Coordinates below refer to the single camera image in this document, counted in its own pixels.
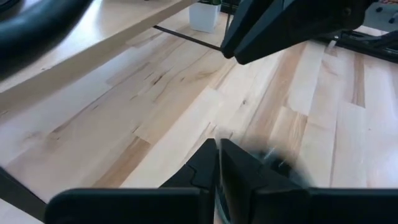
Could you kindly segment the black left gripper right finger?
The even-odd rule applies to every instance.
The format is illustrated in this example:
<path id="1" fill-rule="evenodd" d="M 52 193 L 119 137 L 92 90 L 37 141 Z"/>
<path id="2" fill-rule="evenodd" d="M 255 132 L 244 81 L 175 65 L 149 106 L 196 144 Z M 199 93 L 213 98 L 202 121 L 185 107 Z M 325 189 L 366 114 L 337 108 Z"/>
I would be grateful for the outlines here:
<path id="1" fill-rule="evenodd" d="M 306 224 L 398 224 L 398 189 L 322 188 L 308 183 L 307 193 Z"/>

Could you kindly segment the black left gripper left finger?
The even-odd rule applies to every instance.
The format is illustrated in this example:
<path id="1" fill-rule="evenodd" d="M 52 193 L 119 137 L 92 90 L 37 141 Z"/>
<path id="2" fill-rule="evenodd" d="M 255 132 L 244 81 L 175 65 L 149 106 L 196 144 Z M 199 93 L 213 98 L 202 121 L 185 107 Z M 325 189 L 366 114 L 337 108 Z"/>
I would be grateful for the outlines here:
<path id="1" fill-rule="evenodd" d="M 207 139 L 156 189 L 71 189 L 45 209 L 45 224 L 212 224 L 218 149 Z"/>

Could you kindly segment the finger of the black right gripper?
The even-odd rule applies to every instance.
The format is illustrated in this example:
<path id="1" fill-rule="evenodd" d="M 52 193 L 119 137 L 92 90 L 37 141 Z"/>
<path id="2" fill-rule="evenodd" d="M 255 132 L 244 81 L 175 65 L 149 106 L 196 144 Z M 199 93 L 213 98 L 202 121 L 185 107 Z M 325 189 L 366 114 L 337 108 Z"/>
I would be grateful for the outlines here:
<path id="1" fill-rule="evenodd" d="M 221 43 L 225 58 L 260 59 L 278 51 L 272 38 L 280 0 L 243 0 Z"/>
<path id="2" fill-rule="evenodd" d="M 315 37 L 354 30 L 363 24 L 374 0 L 280 0 L 280 15 L 273 23 L 272 43 L 278 51 Z M 244 65 L 258 59 L 236 59 Z"/>

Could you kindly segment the black leaf-shaped mini plate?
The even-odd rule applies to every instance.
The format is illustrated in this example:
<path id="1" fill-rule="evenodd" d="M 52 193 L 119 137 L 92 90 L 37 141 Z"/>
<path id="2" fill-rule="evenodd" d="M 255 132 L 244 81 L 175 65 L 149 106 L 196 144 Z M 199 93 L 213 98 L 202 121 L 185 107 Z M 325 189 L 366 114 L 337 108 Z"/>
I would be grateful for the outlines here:
<path id="1" fill-rule="evenodd" d="M 30 65 L 61 42 L 93 0 L 40 0 L 0 22 L 0 80 Z"/>
<path id="2" fill-rule="evenodd" d="M 308 182 L 290 161 L 262 146 L 220 140 L 219 213 L 225 224 L 306 224 Z"/>

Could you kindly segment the green plant in white pot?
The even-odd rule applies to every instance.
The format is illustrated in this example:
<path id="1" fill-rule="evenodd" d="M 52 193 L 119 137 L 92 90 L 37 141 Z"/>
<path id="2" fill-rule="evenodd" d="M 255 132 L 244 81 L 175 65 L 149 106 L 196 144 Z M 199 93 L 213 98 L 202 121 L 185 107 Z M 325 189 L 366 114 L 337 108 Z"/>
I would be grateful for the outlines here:
<path id="1" fill-rule="evenodd" d="M 200 32 L 213 33 L 221 11 L 222 0 L 198 0 L 189 7 L 190 27 Z"/>

